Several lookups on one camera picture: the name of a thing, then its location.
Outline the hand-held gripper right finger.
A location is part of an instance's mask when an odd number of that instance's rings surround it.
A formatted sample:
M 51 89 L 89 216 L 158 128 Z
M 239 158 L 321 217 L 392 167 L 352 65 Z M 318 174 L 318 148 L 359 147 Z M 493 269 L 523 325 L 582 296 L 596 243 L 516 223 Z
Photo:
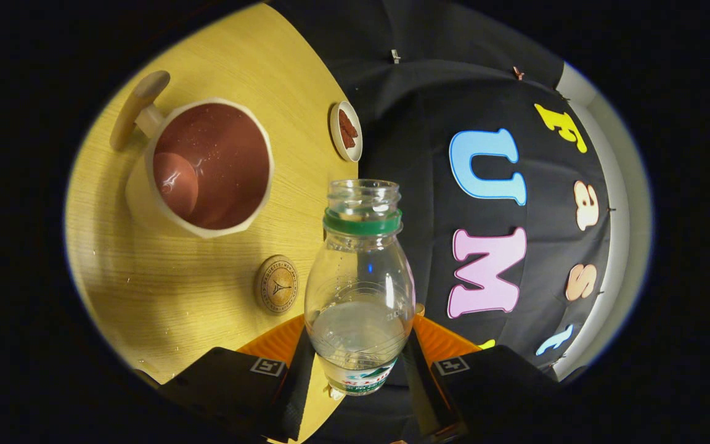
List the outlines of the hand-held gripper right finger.
M 511 348 L 482 349 L 417 316 L 402 351 L 420 433 L 466 442 L 526 430 L 560 383 Z

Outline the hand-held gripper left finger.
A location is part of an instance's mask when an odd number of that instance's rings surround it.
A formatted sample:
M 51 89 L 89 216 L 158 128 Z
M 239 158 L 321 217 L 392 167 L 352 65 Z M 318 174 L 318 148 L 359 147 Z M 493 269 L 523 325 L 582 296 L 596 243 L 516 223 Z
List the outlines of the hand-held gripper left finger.
M 237 435 L 298 441 L 314 356 L 299 315 L 237 350 L 210 349 L 158 391 Z

